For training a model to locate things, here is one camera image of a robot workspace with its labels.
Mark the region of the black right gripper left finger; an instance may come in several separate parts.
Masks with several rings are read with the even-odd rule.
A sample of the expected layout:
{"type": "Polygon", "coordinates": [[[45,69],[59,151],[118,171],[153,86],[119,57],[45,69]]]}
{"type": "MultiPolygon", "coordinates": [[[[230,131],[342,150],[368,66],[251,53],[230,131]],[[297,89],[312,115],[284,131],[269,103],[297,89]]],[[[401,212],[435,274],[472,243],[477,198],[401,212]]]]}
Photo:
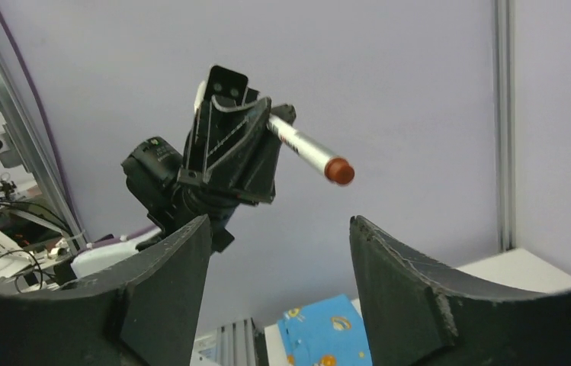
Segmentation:
{"type": "Polygon", "coordinates": [[[0,365],[188,365],[210,221],[58,290],[0,294],[0,365]]]}

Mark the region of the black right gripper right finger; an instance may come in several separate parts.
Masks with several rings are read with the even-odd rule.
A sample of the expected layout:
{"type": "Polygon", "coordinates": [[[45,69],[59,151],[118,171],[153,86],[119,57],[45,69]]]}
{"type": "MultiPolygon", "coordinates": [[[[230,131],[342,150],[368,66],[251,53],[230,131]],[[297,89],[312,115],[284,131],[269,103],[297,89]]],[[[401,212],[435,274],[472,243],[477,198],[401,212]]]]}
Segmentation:
{"type": "Polygon", "coordinates": [[[375,365],[571,365],[571,289],[545,294],[475,277],[362,216],[349,231],[375,365]]]}

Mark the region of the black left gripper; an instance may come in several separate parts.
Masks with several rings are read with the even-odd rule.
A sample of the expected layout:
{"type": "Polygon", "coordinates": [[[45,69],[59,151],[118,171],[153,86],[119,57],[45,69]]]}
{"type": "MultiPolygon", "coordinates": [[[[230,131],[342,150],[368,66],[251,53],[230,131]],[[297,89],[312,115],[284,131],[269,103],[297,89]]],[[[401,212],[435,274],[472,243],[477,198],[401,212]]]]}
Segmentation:
{"type": "Polygon", "coordinates": [[[194,112],[178,183],[241,204],[274,201],[281,140],[267,122],[275,116],[291,125],[297,112],[292,104],[273,105],[259,95],[248,87],[240,106],[217,95],[202,102],[194,112]]]}

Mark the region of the red capped whiteboard marker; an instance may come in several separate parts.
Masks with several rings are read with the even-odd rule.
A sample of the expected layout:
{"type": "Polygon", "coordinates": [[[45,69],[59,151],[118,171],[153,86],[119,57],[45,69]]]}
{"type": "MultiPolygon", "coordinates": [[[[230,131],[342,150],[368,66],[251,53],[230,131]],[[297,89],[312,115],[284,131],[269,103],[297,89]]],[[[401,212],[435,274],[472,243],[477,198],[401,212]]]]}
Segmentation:
{"type": "Polygon", "coordinates": [[[328,181],[341,186],[349,185],[353,181],[355,171],[346,158],[297,130],[285,120],[271,114],[267,128],[328,181]]]}

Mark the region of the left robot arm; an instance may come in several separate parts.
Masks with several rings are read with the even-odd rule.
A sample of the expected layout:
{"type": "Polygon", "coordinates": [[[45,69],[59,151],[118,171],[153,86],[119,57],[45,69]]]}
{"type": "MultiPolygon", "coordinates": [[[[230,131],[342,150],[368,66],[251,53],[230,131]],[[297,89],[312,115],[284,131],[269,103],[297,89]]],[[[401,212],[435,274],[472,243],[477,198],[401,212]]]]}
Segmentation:
{"type": "Polygon", "coordinates": [[[235,239],[226,226],[238,206],[275,199],[282,142],[268,129],[268,119],[291,125],[297,112],[255,90],[249,94],[242,101],[218,92],[197,96],[182,152],[153,136],[122,161],[128,190],[163,236],[206,216],[211,250],[223,252],[235,239]]]}

